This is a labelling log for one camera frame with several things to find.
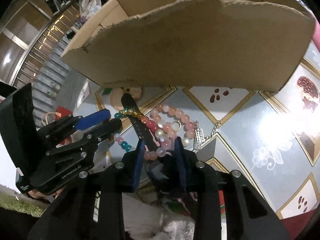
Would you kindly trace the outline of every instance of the metal chain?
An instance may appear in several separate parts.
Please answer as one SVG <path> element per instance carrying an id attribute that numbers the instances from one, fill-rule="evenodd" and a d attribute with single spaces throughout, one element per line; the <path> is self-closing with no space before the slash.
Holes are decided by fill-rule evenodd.
<path id="1" fill-rule="evenodd" d="M 204 141 L 207 141 L 207 140 L 211 139 L 213 137 L 213 135 L 215 134 L 216 130 L 217 130 L 217 128 L 214 126 L 212 131 L 211 131 L 211 133 L 210 133 L 210 135 L 207 135 L 207 136 L 204 137 Z"/>

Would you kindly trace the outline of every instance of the pink bead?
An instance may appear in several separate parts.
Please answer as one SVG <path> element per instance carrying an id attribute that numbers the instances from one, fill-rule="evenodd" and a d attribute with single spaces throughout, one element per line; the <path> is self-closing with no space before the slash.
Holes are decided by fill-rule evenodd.
<path id="1" fill-rule="evenodd" d="M 187 130 L 194 130 L 195 128 L 195 123 L 193 122 L 187 122 L 186 125 L 185 125 L 186 129 Z"/>
<path id="2" fill-rule="evenodd" d="M 183 113 L 183 111 L 182 111 L 182 110 L 177 109 L 177 111 L 176 111 L 175 115 L 176 115 L 176 117 L 177 117 L 177 118 L 179 118 L 179 119 L 180 119 L 180 118 L 184 115 L 184 113 Z"/>
<path id="3" fill-rule="evenodd" d="M 152 133 L 155 133 L 157 130 L 159 130 L 159 126 L 155 123 L 153 126 L 150 127 L 150 130 Z"/>
<path id="4" fill-rule="evenodd" d="M 170 143 L 169 141 L 163 141 L 163 142 L 161 143 L 161 147 L 164 148 L 164 149 L 166 149 L 166 150 L 170 150 L 170 148 L 171 148 L 171 143 Z"/>
<path id="5" fill-rule="evenodd" d="M 187 114 L 183 115 L 183 116 L 181 117 L 181 121 L 182 121 L 183 123 L 189 122 L 189 121 L 190 121 L 190 116 L 187 115 Z"/>
<path id="6" fill-rule="evenodd" d="M 162 105 L 157 105 L 157 106 L 156 106 L 156 110 L 157 110 L 158 112 L 161 112 L 161 111 L 162 111 Z"/>
<path id="7" fill-rule="evenodd" d="M 143 155 L 144 159 L 145 160 L 149 160 L 149 152 L 145 152 L 144 155 Z"/>
<path id="8" fill-rule="evenodd" d="M 174 116 L 174 114 L 175 114 L 176 111 L 177 111 L 177 108 L 175 108 L 175 107 L 170 107 L 168 113 L 169 113 L 169 115 Z"/>
<path id="9" fill-rule="evenodd" d="M 169 111 L 169 109 L 170 109 L 170 106 L 168 106 L 168 105 L 163 105 L 163 106 L 162 106 L 162 110 L 163 110 L 165 113 L 167 113 L 167 112 Z"/>
<path id="10" fill-rule="evenodd" d="M 167 135 L 168 135 L 169 138 L 171 138 L 171 139 L 175 139 L 175 138 L 177 137 L 177 133 L 176 133 L 174 130 L 172 130 L 172 129 L 167 132 Z"/>
<path id="11" fill-rule="evenodd" d="M 149 121 L 149 117 L 147 117 L 147 116 L 144 116 L 141 118 L 142 123 L 147 123 L 148 121 Z"/>
<path id="12" fill-rule="evenodd" d="M 149 121 L 147 121 L 146 122 L 146 126 L 148 127 L 148 128 L 151 128 L 152 126 L 154 126 L 156 123 L 154 122 L 154 121 L 152 121 L 152 120 L 149 120 Z"/>
<path id="13" fill-rule="evenodd" d="M 187 135 L 187 137 L 188 137 L 189 139 L 192 139 L 194 136 L 196 136 L 196 132 L 195 132 L 195 130 L 188 130 L 188 131 L 186 132 L 186 135 Z"/>
<path id="14" fill-rule="evenodd" d="M 118 138 L 117 140 L 117 143 L 120 145 L 120 143 L 122 143 L 124 141 L 124 139 L 122 137 Z"/>
<path id="15" fill-rule="evenodd" d="M 150 112 L 150 115 L 152 116 L 152 118 L 154 118 L 156 115 L 158 115 L 158 110 L 157 109 L 153 109 L 151 112 Z"/>
<path id="16" fill-rule="evenodd" d="M 159 116 L 159 115 L 155 115 L 155 116 L 153 117 L 153 121 L 154 121 L 155 123 L 158 123 L 160 120 L 161 120 L 161 116 Z"/>
<path id="17" fill-rule="evenodd" d="M 155 161 L 158 158 L 158 155 L 156 152 L 149 152 L 149 160 Z"/>
<path id="18" fill-rule="evenodd" d="M 171 124 L 166 123 L 166 124 L 163 126 L 162 130 L 163 130 L 164 132 L 168 132 L 169 130 L 172 130 Z"/>

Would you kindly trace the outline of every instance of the red bead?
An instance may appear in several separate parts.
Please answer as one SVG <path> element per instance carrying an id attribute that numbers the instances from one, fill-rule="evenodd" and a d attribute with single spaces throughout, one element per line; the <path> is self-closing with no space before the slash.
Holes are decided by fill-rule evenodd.
<path id="1" fill-rule="evenodd" d="M 147 117 L 145 115 L 141 118 L 141 122 L 143 122 L 143 123 L 147 123 L 148 121 L 149 121 L 149 117 Z"/>
<path id="2" fill-rule="evenodd" d="M 146 122 L 146 126 L 150 129 L 152 126 L 154 126 L 156 123 L 153 120 L 149 120 Z"/>
<path id="3" fill-rule="evenodd" d="M 158 129 L 159 129 L 159 126 L 156 123 L 150 127 L 150 130 L 152 133 L 155 133 Z"/>

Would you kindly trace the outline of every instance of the black leather strap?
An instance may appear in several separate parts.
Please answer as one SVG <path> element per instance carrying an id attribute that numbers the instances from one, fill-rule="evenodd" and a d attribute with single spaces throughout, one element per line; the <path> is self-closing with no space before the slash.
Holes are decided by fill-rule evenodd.
<path id="1" fill-rule="evenodd" d="M 127 109 L 133 109 L 137 112 L 140 112 L 136 102 L 132 98 L 132 96 L 129 93 L 124 93 L 124 95 L 121 98 L 121 103 L 124 108 Z M 133 117 L 131 115 L 128 116 L 129 120 L 132 123 L 132 126 L 134 130 L 136 131 L 139 138 L 143 139 L 145 141 L 146 146 L 148 147 L 149 151 L 156 151 L 158 149 L 158 146 L 154 142 L 154 137 L 150 130 L 146 127 L 145 124 L 143 124 L 138 118 Z"/>

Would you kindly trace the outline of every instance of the white bead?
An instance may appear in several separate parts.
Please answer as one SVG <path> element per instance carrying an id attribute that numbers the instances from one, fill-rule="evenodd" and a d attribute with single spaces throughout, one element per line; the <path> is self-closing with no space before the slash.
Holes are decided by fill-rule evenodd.
<path id="1" fill-rule="evenodd" d="M 157 155 L 158 155 L 159 157 L 164 157 L 164 156 L 165 156 L 165 153 L 166 153 L 166 150 L 165 150 L 164 148 L 162 148 L 162 147 L 159 147 L 159 148 L 157 149 L 156 153 L 157 153 Z"/>
<path id="2" fill-rule="evenodd" d="M 186 147 L 186 146 L 188 146 L 190 140 L 189 140 L 189 138 L 185 137 L 185 138 L 183 138 L 183 139 L 181 140 L 181 142 L 182 142 L 182 145 L 183 145 L 184 147 Z"/>
<path id="3" fill-rule="evenodd" d="M 119 134 L 119 133 L 115 133 L 115 135 L 113 136 L 113 138 L 115 139 L 115 140 L 117 140 L 118 138 L 120 138 L 121 137 L 121 134 Z"/>
<path id="4" fill-rule="evenodd" d="M 168 105 L 162 106 L 162 110 L 163 110 L 165 113 L 167 113 L 167 112 L 169 111 L 169 109 L 170 109 L 170 106 L 168 106 Z"/>
<path id="5" fill-rule="evenodd" d="M 164 141 L 169 141 L 169 136 L 167 136 L 165 133 L 162 134 L 160 137 L 159 137 L 160 141 L 161 142 L 164 142 Z"/>
<path id="6" fill-rule="evenodd" d="M 174 130 L 174 131 L 179 131 L 179 128 L 180 128 L 180 125 L 177 123 L 177 122 L 173 122 L 172 124 L 171 124 L 171 127 L 172 127 L 172 129 Z"/>
<path id="7" fill-rule="evenodd" d="M 163 132 L 161 129 L 158 129 L 158 130 L 156 130 L 156 132 L 155 132 L 155 136 L 156 136 L 157 138 L 160 138 L 160 136 L 163 135 L 163 134 L 164 134 L 164 132 Z"/>
<path id="8" fill-rule="evenodd" d="M 167 122 L 163 119 L 161 119 L 159 122 L 158 122 L 158 126 L 162 129 L 163 126 L 166 124 Z"/>

